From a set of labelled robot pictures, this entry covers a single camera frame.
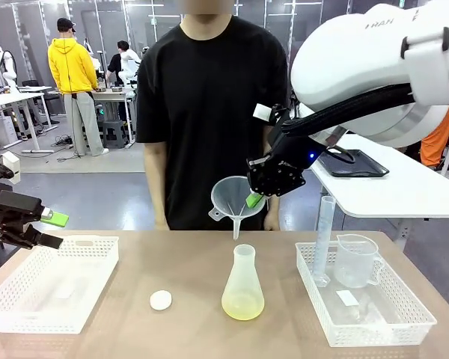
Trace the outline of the clear graduated cylinder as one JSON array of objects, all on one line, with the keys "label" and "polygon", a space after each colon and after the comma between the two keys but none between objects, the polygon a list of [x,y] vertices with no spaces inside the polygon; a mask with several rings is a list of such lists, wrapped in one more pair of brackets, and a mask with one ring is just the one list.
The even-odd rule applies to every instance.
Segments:
[{"label": "clear graduated cylinder", "polygon": [[320,213],[317,222],[317,241],[313,261],[313,279],[318,287],[326,287],[330,278],[326,274],[327,254],[335,213],[335,199],[332,196],[321,197]]}]

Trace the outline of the seated person in black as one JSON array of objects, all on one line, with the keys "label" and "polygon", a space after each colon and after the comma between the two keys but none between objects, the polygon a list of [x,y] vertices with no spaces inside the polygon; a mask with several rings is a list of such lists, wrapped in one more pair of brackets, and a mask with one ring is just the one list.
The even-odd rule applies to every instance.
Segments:
[{"label": "seated person in black", "polygon": [[112,73],[115,74],[116,81],[115,86],[121,86],[123,81],[120,79],[119,72],[121,71],[121,53],[129,49],[129,44],[125,40],[120,40],[117,42],[118,53],[112,56],[109,65],[106,70],[106,81],[109,81]]}]

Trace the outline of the white round cap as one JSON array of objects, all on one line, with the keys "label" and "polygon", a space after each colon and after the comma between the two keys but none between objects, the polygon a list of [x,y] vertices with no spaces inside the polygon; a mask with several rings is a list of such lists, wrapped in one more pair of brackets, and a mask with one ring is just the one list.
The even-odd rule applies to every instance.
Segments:
[{"label": "white round cap", "polygon": [[150,306],[153,310],[162,311],[168,309],[172,304],[172,295],[167,290],[159,290],[150,295]]}]

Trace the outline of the white background desk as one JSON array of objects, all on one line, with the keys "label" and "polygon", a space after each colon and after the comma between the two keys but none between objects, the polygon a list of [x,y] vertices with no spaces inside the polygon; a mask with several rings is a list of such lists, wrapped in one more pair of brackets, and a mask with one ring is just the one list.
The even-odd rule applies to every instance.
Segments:
[{"label": "white background desk", "polygon": [[33,120],[31,119],[31,112],[28,107],[28,101],[34,98],[39,98],[44,106],[44,110],[46,112],[46,119],[48,128],[44,129],[44,132],[49,132],[50,130],[56,128],[51,124],[51,119],[49,116],[49,112],[46,108],[44,93],[42,92],[29,92],[29,93],[3,93],[0,94],[0,111],[3,111],[6,108],[12,108],[13,112],[16,116],[19,116],[19,110],[22,109],[25,115],[25,119],[28,124],[28,130],[31,133],[31,139],[33,141],[34,149],[33,150],[22,150],[22,153],[30,153],[30,154],[52,154],[54,150],[42,150],[38,144],[37,134],[34,129]]}]

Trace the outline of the person in black t-shirt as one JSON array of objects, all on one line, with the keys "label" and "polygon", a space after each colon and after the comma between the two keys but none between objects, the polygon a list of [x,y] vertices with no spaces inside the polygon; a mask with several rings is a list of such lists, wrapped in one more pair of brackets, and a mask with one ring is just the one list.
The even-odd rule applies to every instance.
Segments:
[{"label": "person in black t-shirt", "polygon": [[213,186],[244,176],[272,126],[256,104],[284,105],[287,56],[265,28],[235,16],[233,0],[177,0],[183,19],[138,69],[138,143],[165,142],[169,230],[231,230],[209,216]]}]

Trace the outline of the mannequin in orange trousers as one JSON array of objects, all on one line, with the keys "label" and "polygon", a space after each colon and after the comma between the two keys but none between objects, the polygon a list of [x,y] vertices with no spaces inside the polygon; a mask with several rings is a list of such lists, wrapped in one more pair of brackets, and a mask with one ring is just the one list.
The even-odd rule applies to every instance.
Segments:
[{"label": "mannequin in orange trousers", "polygon": [[421,141],[421,164],[428,168],[437,168],[449,139],[449,109],[441,123]]}]

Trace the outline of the black tray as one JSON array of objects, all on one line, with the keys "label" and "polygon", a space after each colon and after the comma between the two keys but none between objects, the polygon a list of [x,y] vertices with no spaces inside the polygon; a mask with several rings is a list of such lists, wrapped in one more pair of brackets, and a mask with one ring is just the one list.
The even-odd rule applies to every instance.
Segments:
[{"label": "black tray", "polygon": [[336,178],[382,178],[389,173],[389,169],[361,150],[328,151],[318,161],[328,174]]}]

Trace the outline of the white perforated plastic basket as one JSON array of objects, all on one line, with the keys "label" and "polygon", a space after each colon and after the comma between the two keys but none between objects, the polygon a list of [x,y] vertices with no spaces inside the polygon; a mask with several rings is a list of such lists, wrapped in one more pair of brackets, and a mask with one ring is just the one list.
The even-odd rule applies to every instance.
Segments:
[{"label": "white perforated plastic basket", "polygon": [[[329,243],[326,274],[330,282],[318,287],[313,279],[315,243],[298,242],[296,267],[313,309],[331,347],[418,346],[437,321],[400,276],[385,261],[377,286],[350,289],[334,276],[337,240]],[[358,324],[352,309],[369,296],[388,322],[386,325]]]},{"label": "white perforated plastic basket", "polygon": [[119,260],[116,236],[35,248],[0,285],[0,333],[79,334]]}]

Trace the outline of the small clear hexagonal cup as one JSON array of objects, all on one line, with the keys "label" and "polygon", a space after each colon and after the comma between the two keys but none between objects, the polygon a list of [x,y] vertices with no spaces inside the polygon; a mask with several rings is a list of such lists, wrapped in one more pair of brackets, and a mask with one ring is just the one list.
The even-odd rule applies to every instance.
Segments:
[{"label": "small clear hexagonal cup", "polygon": [[386,325],[388,322],[369,296],[358,300],[358,305],[352,309],[352,315],[358,324]]}]

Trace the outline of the background workbench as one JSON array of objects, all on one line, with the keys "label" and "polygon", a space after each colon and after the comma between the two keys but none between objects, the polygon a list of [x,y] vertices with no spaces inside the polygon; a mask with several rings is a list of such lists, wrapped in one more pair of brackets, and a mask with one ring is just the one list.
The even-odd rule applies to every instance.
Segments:
[{"label": "background workbench", "polygon": [[[72,128],[71,138],[73,145],[84,144],[88,149],[88,136],[84,127],[85,116],[76,103],[76,94],[61,94],[65,104],[65,114]],[[105,121],[122,121],[128,144],[123,149],[130,148],[135,143],[136,137],[136,95],[131,88],[99,88],[92,91],[88,97],[94,100],[95,120],[97,122],[97,134],[103,146],[103,134],[101,124]]]}]

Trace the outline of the translucent conical flask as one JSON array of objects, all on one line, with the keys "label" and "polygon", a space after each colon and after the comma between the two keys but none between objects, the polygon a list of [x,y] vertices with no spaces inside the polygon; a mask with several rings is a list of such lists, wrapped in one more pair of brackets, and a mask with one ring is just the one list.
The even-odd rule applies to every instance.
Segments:
[{"label": "translucent conical flask", "polygon": [[241,244],[234,248],[233,266],[222,295],[222,309],[239,321],[257,318],[265,307],[255,254],[251,245]]}]

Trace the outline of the translucent plastic funnel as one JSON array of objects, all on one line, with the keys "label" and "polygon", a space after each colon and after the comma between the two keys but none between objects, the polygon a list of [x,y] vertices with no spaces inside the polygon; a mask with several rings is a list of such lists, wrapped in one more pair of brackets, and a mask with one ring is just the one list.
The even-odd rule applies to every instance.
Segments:
[{"label": "translucent plastic funnel", "polygon": [[231,176],[219,180],[210,195],[213,209],[209,216],[214,221],[229,218],[233,222],[233,239],[239,238],[243,220],[257,215],[265,207],[267,199],[251,190],[248,178]]}]

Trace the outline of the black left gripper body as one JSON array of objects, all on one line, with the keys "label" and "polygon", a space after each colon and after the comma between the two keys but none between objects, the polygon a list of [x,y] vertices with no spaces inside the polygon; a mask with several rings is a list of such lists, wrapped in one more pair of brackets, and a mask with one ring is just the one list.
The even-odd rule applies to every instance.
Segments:
[{"label": "black left gripper body", "polygon": [[0,239],[8,244],[39,244],[41,232],[31,223],[39,221],[42,201],[12,191],[0,191]]}]

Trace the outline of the clear measuring cup with handle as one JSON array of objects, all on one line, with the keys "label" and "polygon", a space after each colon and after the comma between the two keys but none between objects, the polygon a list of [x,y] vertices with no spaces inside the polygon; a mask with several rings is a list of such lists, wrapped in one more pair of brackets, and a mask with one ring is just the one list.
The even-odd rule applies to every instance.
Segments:
[{"label": "clear measuring cup with handle", "polygon": [[384,267],[379,246],[372,239],[358,234],[337,235],[334,276],[339,283],[350,289],[377,286]]}]

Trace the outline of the person's left hand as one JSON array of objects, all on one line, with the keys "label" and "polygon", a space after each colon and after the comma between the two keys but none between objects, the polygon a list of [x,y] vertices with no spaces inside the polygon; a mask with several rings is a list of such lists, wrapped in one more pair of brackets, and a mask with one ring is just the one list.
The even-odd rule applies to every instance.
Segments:
[{"label": "person's left hand", "polygon": [[279,215],[276,212],[268,212],[263,222],[263,229],[265,231],[279,231],[280,221]]}]

